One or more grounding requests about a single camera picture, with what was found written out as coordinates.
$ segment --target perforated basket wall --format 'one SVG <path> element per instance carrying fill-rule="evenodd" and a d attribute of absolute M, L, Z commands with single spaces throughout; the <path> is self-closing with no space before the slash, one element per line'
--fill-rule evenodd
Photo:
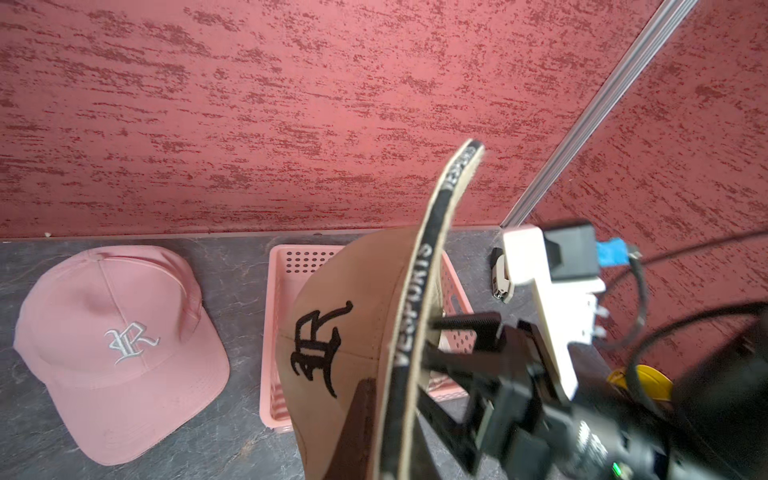
<path fill-rule="evenodd" d="M 266 282 L 259 415 L 264 425 L 278 432 L 290 432 L 293 428 L 275 364 L 277 326 L 290 314 L 293 301 L 310 275 L 342 248 L 341 245 L 278 245 L 270 252 L 269 276 Z M 469 300 L 453 270 L 451 260 L 445 253 L 442 256 L 440 285 L 443 292 L 443 310 L 446 315 L 472 312 Z M 445 351 L 469 353 L 474 344 L 474 332 L 444 332 L 440 338 L 440 349 Z M 429 394 L 437 401 L 466 396 L 466 392 L 451 379 L 438 374 L 432 374 Z"/>

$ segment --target black cable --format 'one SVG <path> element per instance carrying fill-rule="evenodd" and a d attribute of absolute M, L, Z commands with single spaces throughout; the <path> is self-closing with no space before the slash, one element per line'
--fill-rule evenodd
<path fill-rule="evenodd" d="M 632 330 L 625 335 L 624 338 L 610 343 L 606 342 L 604 339 L 596 339 L 593 342 L 594 345 L 602 349 L 616 350 L 629 346 L 635 341 L 645 327 L 645 319 L 648 314 L 648 285 L 645 282 L 643 264 L 640 260 L 640 254 L 637 251 L 637 248 L 634 248 L 634 251 L 630 253 L 629 266 L 629 271 L 632 272 L 634 278 L 637 280 L 637 316 L 635 317 Z"/>
<path fill-rule="evenodd" d="M 612 350 L 612 349 L 618 349 L 623 348 L 625 346 L 630 345 L 635 339 L 640 335 L 640 332 L 645 327 L 645 319 L 647 315 L 647 303 L 648 303 L 648 292 L 647 292 L 647 285 L 645 283 L 645 277 L 643 274 L 642 267 L 648 268 L 649 266 L 664 262 L 666 260 L 673 260 L 677 257 L 682 257 L 684 255 L 690 255 L 692 253 L 696 253 L 699 250 L 706 250 L 714 247 L 722 247 L 724 245 L 727 245 L 728 243 L 738 242 L 741 240 L 748 240 L 750 238 L 755 237 L 762 237 L 768 235 L 768 227 L 767 228 L 761 228 L 759 230 L 752 230 L 750 232 L 743 232 L 743 233 L 736 233 L 735 235 L 731 235 L 730 237 L 721 237 L 721 238 L 715 238 L 712 240 L 709 240 L 704 243 L 698 243 L 696 245 L 691 245 L 689 247 L 684 247 L 679 250 L 672 250 L 671 252 L 661 253 L 659 255 L 656 255 L 655 257 L 649 257 L 645 260 L 640 260 L 640 265 L 637 266 L 632 263 L 632 257 L 630 257 L 630 266 L 623 272 L 621 272 L 616 278 L 611 280 L 611 282 L 605 287 L 605 291 L 601 293 L 598 296 L 598 304 L 603 303 L 603 299 L 605 296 L 614 288 L 616 285 L 619 284 L 627 275 L 632 273 L 635 278 L 637 279 L 637 295 L 639 299 L 639 306 L 637 308 L 637 318 L 635 320 L 634 325 L 632 326 L 632 330 L 625 335 L 622 339 L 607 343 L 604 340 L 595 340 L 595 343 L 598 347 L 602 349 Z"/>
<path fill-rule="evenodd" d="M 738 303 L 735 305 L 722 306 L 716 309 L 695 313 L 684 319 L 669 323 L 666 326 L 663 326 L 650 335 L 646 336 L 640 345 L 635 347 L 635 349 L 632 351 L 629 357 L 629 363 L 627 364 L 627 371 L 625 376 L 627 380 L 627 390 L 629 390 L 630 396 L 635 402 L 643 405 L 648 410 L 651 410 L 657 416 L 661 417 L 662 419 L 665 418 L 665 415 L 662 413 L 661 409 L 659 409 L 658 405 L 652 399 L 650 399 L 645 390 L 643 390 L 643 386 L 640 383 L 640 376 L 637 374 L 637 364 L 640 361 L 640 356 L 643 354 L 643 352 L 645 352 L 645 350 L 647 350 L 658 340 L 663 339 L 665 336 L 669 336 L 676 330 L 685 328 L 694 323 L 703 322 L 705 320 L 710 320 L 722 316 L 759 316 L 759 314 L 765 309 L 768 309 L 767 302 Z"/>
<path fill-rule="evenodd" d="M 728 243 L 738 242 L 741 240 L 748 240 L 754 237 L 762 237 L 765 235 L 768 235 L 768 227 L 761 228 L 760 230 L 752 230 L 750 232 L 737 233 L 735 235 L 731 235 L 730 237 L 715 238 L 715 239 L 709 240 L 708 242 L 698 243 L 696 245 L 684 247 L 679 250 L 672 250 L 671 252 L 661 253 L 659 255 L 656 255 L 655 257 L 648 257 L 647 259 L 642 260 L 641 262 L 643 266 L 648 268 L 650 265 L 653 265 L 654 263 L 664 262 L 666 260 L 673 260 L 677 257 L 682 257 L 684 255 L 691 255 L 692 253 L 695 253 L 699 250 L 706 250 L 714 247 L 723 247 Z M 608 294 L 608 292 L 610 292 L 614 287 L 616 287 L 616 285 L 618 285 L 619 282 L 621 282 L 630 273 L 631 273 L 631 269 L 626 269 L 625 271 L 621 272 L 616 278 L 611 280 L 611 282 L 605 287 L 605 291 L 601 293 L 601 295 L 598 297 L 598 300 L 602 302 L 603 298 Z"/>

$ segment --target cap brim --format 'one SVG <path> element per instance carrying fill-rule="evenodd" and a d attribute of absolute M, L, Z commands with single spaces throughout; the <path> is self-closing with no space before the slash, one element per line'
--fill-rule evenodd
<path fill-rule="evenodd" d="M 101 389 L 47 385 L 80 450 L 102 465 L 129 462 L 182 426 L 227 384 L 230 364 L 205 310 L 182 350 L 128 383 Z"/>

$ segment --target dark marble countertop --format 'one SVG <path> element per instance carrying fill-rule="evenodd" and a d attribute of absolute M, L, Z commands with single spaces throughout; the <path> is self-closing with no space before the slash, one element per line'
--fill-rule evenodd
<path fill-rule="evenodd" d="M 136 240 L 44 240 L 0 244 L 0 478 L 303 478 L 293 433 L 275 433 L 259 418 L 261 350 L 269 252 L 282 243 L 347 244 L 358 234 L 190 237 Z M 530 293 L 508 305 L 490 294 L 488 255 L 498 230 L 451 232 L 446 251 L 475 311 L 507 319 L 535 317 Z M 204 306 L 230 360 L 224 391 L 200 414 L 140 458 L 115 467 L 93 462 L 68 434 L 48 396 L 12 348 L 18 311 L 35 281 L 65 258 L 110 244 L 153 244 L 179 253 L 192 266 Z M 607 368 L 595 356 L 594 368 Z M 460 409 L 452 401 L 447 409 Z M 425 429 L 443 478 L 467 478 L 434 433 Z M 479 478 L 505 478 L 485 459 Z"/>

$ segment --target white embroidered logo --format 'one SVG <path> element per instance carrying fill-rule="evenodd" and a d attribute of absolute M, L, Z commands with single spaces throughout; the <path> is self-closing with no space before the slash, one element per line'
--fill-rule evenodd
<path fill-rule="evenodd" d="M 136 330 L 136 334 L 134 335 L 133 339 L 128 335 L 131 329 Z M 141 355 L 143 350 L 139 350 L 134 347 L 136 342 L 144 342 L 152 346 L 157 346 L 157 344 L 160 343 L 159 338 L 157 340 L 152 340 L 149 337 L 141 336 L 141 334 L 144 333 L 146 329 L 147 329 L 146 326 L 141 325 L 138 322 L 133 322 L 125 330 L 123 330 L 122 333 L 119 333 L 117 330 L 108 330 L 104 334 L 104 336 L 112 334 L 112 336 L 114 337 L 114 340 L 112 340 L 112 343 L 109 344 L 109 348 L 113 350 L 117 350 L 123 354 L 123 356 L 120 357 L 117 360 L 117 362 L 114 363 L 115 365 L 120 363 L 121 360 L 130 359 L 132 356 Z"/>

